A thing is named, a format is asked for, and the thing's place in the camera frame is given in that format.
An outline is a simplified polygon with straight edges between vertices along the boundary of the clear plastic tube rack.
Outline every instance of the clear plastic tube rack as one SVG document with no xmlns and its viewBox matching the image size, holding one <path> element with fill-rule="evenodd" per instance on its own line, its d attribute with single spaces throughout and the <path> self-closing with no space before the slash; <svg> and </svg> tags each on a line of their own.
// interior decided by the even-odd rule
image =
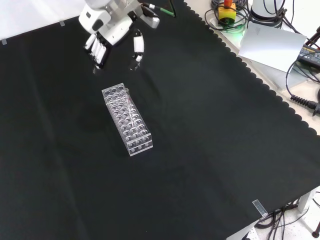
<svg viewBox="0 0 320 240">
<path fill-rule="evenodd" d="M 102 90 L 105 104 L 130 156 L 153 147 L 151 133 L 123 83 Z"/>
</svg>

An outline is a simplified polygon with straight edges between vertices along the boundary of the cable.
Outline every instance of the cable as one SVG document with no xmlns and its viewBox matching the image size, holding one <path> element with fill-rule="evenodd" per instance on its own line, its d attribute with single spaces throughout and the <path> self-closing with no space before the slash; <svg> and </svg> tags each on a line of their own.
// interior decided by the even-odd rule
<svg viewBox="0 0 320 240">
<path fill-rule="evenodd" d="M 286 221 L 285 221 L 285 211 L 283 210 L 283 231 L 282 231 L 282 240 L 285 238 L 285 227 L 286 227 Z"/>
<path fill-rule="evenodd" d="M 286 18 L 286 16 L 283 17 L 283 22 L 291 28 L 296 34 L 301 34 Z M 317 48 L 320 48 L 314 41 L 310 40 L 309 38 L 306 38 L 308 41 L 310 41 L 313 45 L 315 45 Z"/>
<path fill-rule="evenodd" d="M 210 28 L 212 28 L 212 29 L 214 29 L 214 30 L 217 30 L 217 31 L 227 31 L 227 30 L 231 30 L 231 29 L 241 29 L 241 28 L 243 28 L 243 27 L 247 24 L 247 21 L 248 21 L 248 13 L 246 13 L 247 10 L 246 10 L 243 6 L 236 4 L 236 6 L 238 6 L 238 7 L 241 8 L 241 9 L 243 9 L 244 14 L 245 14 L 245 15 L 244 15 L 242 12 L 238 11 L 237 9 L 234 9 L 234 8 L 228 7 L 228 6 L 223 6 L 223 4 L 224 4 L 223 2 L 222 2 L 222 3 L 219 3 L 219 4 L 217 4 L 217 5 L 215 6 L 215 8 L 211 8 L 211 9 L 209 9 L 208 11 L 206 11 L 206 12 L 204 13 L 204 20 L 205 20 L 206 24 L 207 24 Z M 228 24 L 228 23 L 225 23 L 225 22 L 220 21 L 218 15 L 217 15 L 218 8 L 219 8 L 220 6 L 223 6 L 223 7 L 226 8 L 226 9 L 232 9 L 232 10 L 234 10 L 238 15 L 242 16 L 242 18 L 241 18 L 240 20 L 234 22 L 233 24 L 237 24 L 237 23 L 239 23 L 239 22 L 241 22 L 241 21 L 243 21 L 243 20 L 244 20 L 244 23 L 240 23 L 240 24 L 238 24 L 238 25 L 230 25 L 230 24 Z M 208 22 L 207 14 L 208 14 L 209 12 L 212 12 L 212 11 L 213 11 L 213 13 L 214 13 L 214 15 L 215 15 L 215 18 L 217 19 L 218 23 L 222 25 L 222 28 L 217 28 L 217 27 L 213 26 L 211 23 Z"/>
<path fill-rule="evenodd" d="M 285 2 L 286 2 L 286 0 L 283 0 L 280 9 L 282 9 L 282 8 L 284 7 Z M 275 8 L 275 12 L 274 12 L 274 13 L 268 11 L 267 6 L 266 6 L 266 0 L 263 0 L 263 6 L 264 6 L 264 9 L 266 10 L 266 12 L 267 12 L 268 14 L 271 14 L 271 15 L 276 14 L 276 15 L 277 15 L 277 11 L 278 11 L 278 10 L 277 10 L 277 2 L 276 2 L 276 0 L 274 0 L 274 8 Z"/>
<path fill-rule="evenodd" d="M 153 4 L 150 4 L 150 3 L 146 3 L 146 2 L 142 3 L 142 5 L 147 7 L 147 8 L 159 10 L 159 11 L 161 11 L 161 12 L 163 12 L 165 14 L 168 14 L 168 15 L 174 17 L 174 18 L 177 17 L 176 8 L 175 8 L 174 3 L 172 2 L 172 0 L 169 0 L 169 4 L 170 4 L 170 7 L 171 7 L 172 11 L 169 11 L 169 10 L 163 8 L 163 7 L 156 6 L 156 5 L 153 5 Z"/>
<path fill-rule="evenodd" d="M 246 1 L 246 8 L 247 10 L 249 10 L 249 15 L 251 17 L 251 19 L 249 19 L 251 22 L 255 23 L 255 24 L 260 24 L 260 25 L 265 25 L 265 26 L 269 26 L 269 27 L 275 27 L 275 26 L 281 26 L 281 23 L 283 21 L 283 18 L 287 12 L 286 9 L 283 8 L 285 0 L 283 0 L 282 2 L 282 6 L 280 8 L 279 11 L 277 11 L 277 15 L 274 17 L 270 17 L 269 19 L 259 19 L 258 17 L 254 16 L 251 11 L 249 10 L 249 3 L 248 1 Z"/>
<path fill-rule="evenodd" d="M 318 83 L 320 83 L 319 78 L 317 78 L 317 76 L 312 72 L 311 66 L 309 66 L 309 73 L 316 79 Z"/>
<path fill-rule="evenodd" d="M 317 203 L 317 201 L 314 199 L 314 198 L 312 198 L 312 200 L 314 201 L 314 203 L 320 208 L 320 204 L 319 203 Z"/>
<path fill-rule="evenodd" d="M 290 224 L 295 223 L 296 221 L 298 221 L 298 220 L 301 219 L 304 215 L 307 214 L 307 212 L 309 211 L 309 208 L 310 208 L 310 207 L 308 207 L 308 209 L 306 210 L 306 212 L 305 212 L 303 215 L 301 215 L 298 219 L 294 220 L 293 222 L 287 223 L 287 224 L 285 224 L 285 225 L 278 226 L 277 228 L 281 228 L 281 227 L 288 226 L 288 225 L 290 225 Z"/>
<path fill-rule="evenodd" d="M 316 54 L 317 52 L 309 52 L 307 54 L 304 54 L 302 56 L 298 56 L 298 58 L 291 64 L 291 66 L 289 67 L 288 71 L 286 72 L 286 75 L 285 75 L 285 87 L 286 87 L 286 90 L 288 91 L 288 93 L 291 95 L 291 100 L 293 100 L 294 102 L 297 102 L 298 104 L 301 104 L 301 105 L 304 105 L 306 107 L 308 107 L 309 109 L 312 109 L 314 110 L 313 111 L 313 115 L 312 116 L 315 116 L 316 114 L 320 114 L 320 103 L 319 102 L 315 102 L 315 101 L 309 101 L 307 99 L 304 99 L 304 98 L 301 98 L 299 96 L 296 96 L 296 95 L 293 95 L 290 90 L 289 90 L 289 87 L 288 87 L 288 75 L 289 75 L 289 72 L 291 70 L 291 68 L 296 64 L 296 62 L 300 59 L 300 58 L 304 58 L 305 56 L 308 56 L 308 55 L 312 55 L 312 54 Z"/>
<path fill-rule="evenodd" d="M 294 21 L 295 17 L 295 0 L 292 1 L 292 18 L 291 18 L 291 24 Z"/>
<path fill-rule="evenodd" d="M 170 4 L 170 7 L 171 7 L 171 9 L 173 11 L 174 18 L 176 18 L 177 17 L 177 12 L 176 12 L 176 8 L 175 8 L 173 0 L 169 0 L 169 4 Z"/>
<path fill-rule="evenodd" d="M 312 80 L 315 83 L 320 84 L 320 80 L 315 77 L 316 79 L 313 79 L 312 77 L 310 77 L 297 63 L 294 64 L 308 79 Z"/>
<path fill-rule="evenodd" d="M 236 8 L 235 8 L 235 9 L 237 9 L 238 11 L 240 11 L 240 10 L 241 10 L 241 7 L 240 7 L 240 6 L 242 6 L 242 7 L 246 6 L 246 1 L 247 1 L 247 0 L 235 0 L 235 1 L 234 1 L 235 5 L 236 5 Z M 213 9 L 214 9 L 217 5 L 219 5 L 220 3 L 221 3 L 221 0 L 211 0 L 211 6 L 212 6 Z"/>
<path fill-rule="evenodd" d="M 302 56 L 298 56 L 298 58 L 291 64 L 291 66 L 289 67 L 288 71 L 286 72 L 286 75 L 285 75 L 285 87 L 286 87 L 286 90 L 288 91 L 288 93 L 291 95 L 291 96 L 294 96 L 290 90 L 289 90 L 289 87 L 288 87 L 288 75 L 289 75 L 289 72 L 291 70 L 291 68 L 296 64 L 296 62 L 298 61 L 299 58 L 304 58 L 305 56 L 308 56 L 308 55 L 312 55 L 312 54 L 316 54 L 317 52 L 309 52 L 307 54 L 304 54 Z"/>
</svg>

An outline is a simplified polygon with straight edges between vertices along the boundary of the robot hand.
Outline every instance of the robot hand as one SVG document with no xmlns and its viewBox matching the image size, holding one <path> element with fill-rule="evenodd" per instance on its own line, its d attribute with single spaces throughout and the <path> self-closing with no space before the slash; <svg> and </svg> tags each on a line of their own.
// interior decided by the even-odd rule
<svg viewBox="0 0 320 240">
<path fill-rule="evenodd" d="M 94 71 L 102 69 L 111 49 L 118 46 L 140 18 L 152 28 L 159 25 L 159 17 L 137 0 L 87 0 L 79 21 L 91 33 L 84 48 L 94 62 Z M 143 59 L 144 38 L 140 30 L 134 29 L 134 56 L 129 66 L 134 71 Z"/>
</svg>

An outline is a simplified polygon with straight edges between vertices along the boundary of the black cloth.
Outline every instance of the black cloth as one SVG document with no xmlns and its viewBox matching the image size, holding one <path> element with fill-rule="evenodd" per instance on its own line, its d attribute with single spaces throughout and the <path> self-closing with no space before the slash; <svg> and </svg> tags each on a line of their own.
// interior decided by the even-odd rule
<svg viewBox="0 0 320 240">
<path fill-rule="evenodd" d="M 157 30 L 136 23 L 136 72 L 129 36 L 94 76 L 77 18 L 0 47 L 1 240 L 223 240 L 261 217 L 252 201 L 320 185 L 315 131 L 175 5 Z M 133 157 L 101 92 L 119 83 L 154 144 Z"/>
</svg>

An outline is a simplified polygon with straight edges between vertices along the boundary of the wire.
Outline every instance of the wire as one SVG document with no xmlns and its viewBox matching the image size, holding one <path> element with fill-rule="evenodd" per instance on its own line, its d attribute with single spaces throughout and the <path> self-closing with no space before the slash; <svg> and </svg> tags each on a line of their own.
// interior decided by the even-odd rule
<svg viewBox="0 0 320 240">
<path fill-rule="evenodd" d="M 249 3 L 248 1 L 246 1 L 246 8 L 247 10 L 249 10 Z M 274 27 L 277 26 L 278 24 L 280 24 L 283 21 L 283 18 L 285 16 L 286 13 L 286 9 L 284 8 L 280 8 L 278 15 L 271 17 L 269 19 L 259 19 L 257 17 L 255 17 L 251 11 L 249 11 L 249 15 L 251 17 L 251 19 L 249 19 L 251 22 L 256 23 L 256 24 L 260 24 L 260 25 L 265 25 L 265 26 L 270 26 L 270 27 Z"/>
<path fill-rule="evenodd" d="M 312 200 L 314 201 L 314 203 L 320 208 L 320 204 L 319 203 L 317 203 L 317 201 L 314 199 L 314 198 L 312 198 Z"/>
<path fill-rule="evenodd" d="M 274 9 L 275 9 L 275 12 L 274 12 L 274 13 L 272 13 L 272 12 L 269 12 L 269 11 L 268 11 L 267 6 L 266 6 L 266 0 L 263 0 L 263 6 L 264 6 L 264 9 L 266 10 L 266 12 L 267 12 L 268 14 L 271 14 L 271 15 L 276 14 L 276 16 L 278 16 L 278 14 L 277 14 L 277 12 L 278 12 L 278 9 L 277 9 L 277 2 L 276 2 L 276 0 L 274 0 L 273 2 L 274 2 Z M 284 7 L 285 2 L 286 2 L 286 0 L 283 0 L 282 5 L 281 5 L 280 9 L 282 9 L 282 8 Z"/>
<path fill-rule="evenodd" d="M 246 1 L 247 0 L 235 0 L 234 3 L 236 4 L 236 8 L 238 11 L 241 10 L 241 7 L 244 7 L 246 5 Z M 215 8 L 217 5 L 219 5 L 221 3 L 220 0 L 211 0 L 211 6 L 212 8 Z"/>
<path fill-rule="evenodd" d="M 285 227 L 286 227 L 286 221 L 285 221 L 285 211 L 283 210 L 283 231 L 282 231 L 282 240 L 285 238 Z"/>
<path fill-rule="evenodd" d="M 319 79 L 317 77 L 315 77 L 316 79 L 313 79 L 312 77 L 310 77 L 297 63 L 294 64 L 308 79 L 311 79 L 313 82 L 315 83 L 320 83 Z"/>
<path fill-rule="evenodd" d="M 295 223 L 296 221 L 298 221 L 298 220 L 299 220 L 299 219 L 301 219 L 304 215 L 306 215 L 306 214 L 307 214 L 307 212 L 309 211 L 309 208 L 310 208 L 310 207 L 308 207 L 308 209 L 305 211 L 305 213 L 304 213 L 303 215 L 301 215 L 298 219 L 294 220 L 293 222 L 290 222 L 290 223 L 287 223 L 287 224 L 284 224 L 284 225 L 278 226 L 277 228 L 281 228 L 281 227 L 288 226 L 288 225 L 290 225 L 290 224 Z"/>
<path fill-rule="evenodd" d="M 247 24 L 247 21 L 248 21 L 248 15 L 249 15 L 249 13 L 246 12 L 247 9 L 244 8 L 244 7 L 241 6 L 241 5 L 235 4 L 235 5 L 238 6 L 239 8 L 243 9 L 244 14 L 245 14 L 245 15 L 244 15 L 242 12 L 238 11 L 237 9 L 234 9 L 234 8 L 228 7 L 228 6 L 223 6 L 223 4 L 224 4 L 223 2 L 222 2 L 222 3 L 219 3 L 219 4 L 217 4 L 214 8 L 211 8 L 211 9 L 209 9 L 208 11 L 206 11 L 206 12 L 204 13 L 204 20 L 205 20 L 206 24 L 207 24 L 210 28 L 212 28 L 212 29 L 214 29 L 214 30 L 217 30 L 217 31 L 227 31 L 227 30 L 230 30 L 230 29 L 241 29 L 241 28 L 243 28 L 243 27 Z M 223 21 L 220 21 L 218 15 L 217 15 L 218 8 L 219 8 L 220 6 L 223 6 L 223 7 L 226 8 L 226 9 L 232 9 L 232 10 L 234 10 L 238 15 L 242 16 L 242 18 L 241 18 L 240 20 L 234 22 L 233 24 L 237 24 L 237 23 L 239 23 L 239 22 L 241 22 L 241 21 L 243 21 L 243 20 L 244 20 L 244 23 L 240 23 L 240 24 L 238 24 L 238 25 L 231 25 L 231 24 L 225 23 L 225 22 L 223 22 Z M 213 13 L 214 13 L 214 15 L 215 15 L 215 18 L 217 19 L 218 23 L 222 25 L 222 28 L 217 28 L 217 27 L 213 26 L 211 23 L 208 22 L 207 15 L 208 15 L 209 12 L 212 12 L 212 11 L 213 11 Z"/>
<path fill-rule="evenodd" d="M 286 90 L 288 91 L 288 93 L 293 96 L 293 94 L 290 92 L 289 90 L 289 87 L 288 87 L 288 75 L 289 75 L 289 72 L 291 70 L 291 68 L 296 64 L 296 62 L 300 59 L 300 58 L 304 58 L 305 56 L 308 56 L 308 55 L 312 55 L 312 54 L 317 54 L 319 52 L 315 51 L 315 52 L 309 52 L 307 54 L 304 54 L 302 56 L 298 56 L 298 58 L 291 64 L 291 66 L 289 67 L 288 71 L 286 72 L 286 75 L 285 75 L 285 87 L 286 87 Z"/>
<path fill-rule="evenodd" d="M 292 18 L 291 18 L 291 24 L 294 21 L 295 17 L 295 0 L 292 1 Z"/>
<path fill-rule="evenodd" d="M 301 34 L 286 18 L 286 16 L 283 17 L 283 22 L 291 28 L 296 34 Z M 320 48 L 314 41 L 310 40 L 309 38 L 306 38 L 308 41 L 310 41 L 313 45 L 315 45 L 317 48 Z"/>
<path fill-rule="evenodd" d="M 316 79 L 318 83 L 320 83 L 319 78 L 317 78 L 317 76 L 312 72 L 311 66 L 309 66 L 309 73 Z"/>
<path fill-rule="evenodd" d="M 174 18 L 176 18 L 177 17 L 177 12 L 176 12 L 176 8 L 175 8 L 173 0 L 169 0 L 169 4 L 170 4 L 170 7 L 171 7 L 171 9 L 173 11 Z"/>
<path fill-rule="evenodd" d="M 163 7 L 160 7 L 160 6 L 155 6 L 153 4 L 150 4 L 150 3 L 146 3 L 146 2 L 143 2 L 142 5 L 147 7 L 147 8 L 150 8 L 152 6 L 152 9 L 156 9 L 156 10 L 160 10 L 161 12 L 165 13 L 165 14 L 168 14 L 174 18 L 177 17 L 177 12 L 176 12 L 176 8 L 174 6 L 174 3 L 172 0 L 169 0 L 169 4 L 170 4 L 170 7 L 171 7 L 171 10 L 172 11 L 169 11 Z"/>
</svg>

